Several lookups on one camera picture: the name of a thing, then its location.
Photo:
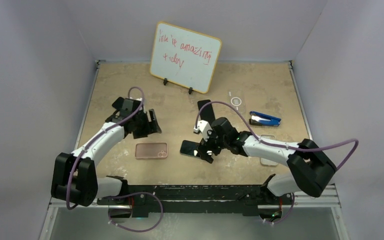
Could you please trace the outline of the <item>green phone black screen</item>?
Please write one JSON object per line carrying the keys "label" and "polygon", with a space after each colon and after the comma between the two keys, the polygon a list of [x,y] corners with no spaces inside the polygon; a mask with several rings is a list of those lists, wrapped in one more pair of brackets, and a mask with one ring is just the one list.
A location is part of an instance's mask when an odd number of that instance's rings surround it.
{"label": "green phone black screen", "polygon": [[198,142],[183,140],[181,143],[179,152],[181,155],[200,158],[201,156],[197,151],[198,146],[199,146]]}

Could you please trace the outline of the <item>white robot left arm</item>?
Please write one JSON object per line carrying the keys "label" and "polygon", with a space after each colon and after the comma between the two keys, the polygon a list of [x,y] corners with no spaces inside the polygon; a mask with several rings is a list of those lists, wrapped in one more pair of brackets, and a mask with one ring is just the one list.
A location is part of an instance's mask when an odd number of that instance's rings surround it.
{"label": "white robot left arm", "polygon": [[121,176],[98,177],[99,162],[128,135],[140,139],[162,133],[155,110],[146,110],[141,98],[118,97],[112,107],[114,112],[91,139],[55,159],[50,194],[65,201],[70,210],[78,205],[88,207],[102,198],[110,198],[118,205],[126,203],[128,181]]}

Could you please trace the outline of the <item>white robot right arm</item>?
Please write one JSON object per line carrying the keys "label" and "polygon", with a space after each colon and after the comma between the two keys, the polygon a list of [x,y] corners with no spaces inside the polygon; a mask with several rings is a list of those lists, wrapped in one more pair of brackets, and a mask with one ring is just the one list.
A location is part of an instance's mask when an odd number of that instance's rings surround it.
{"label": "white robot right arm", "polygon": [[295,192],[318,198],[332,183],[337,171],[325,153],[315,150],[317,145],[310,139],[302,142],[270,140],[250,131],[237,131],[225,117],[213,123],[199,120],[193,131],[202,136],[197,152],[208,163],[227,149],[234,155],[262,158],[288,167],[288,173],[274,174],[263,183],[260,196],[268,204]]}

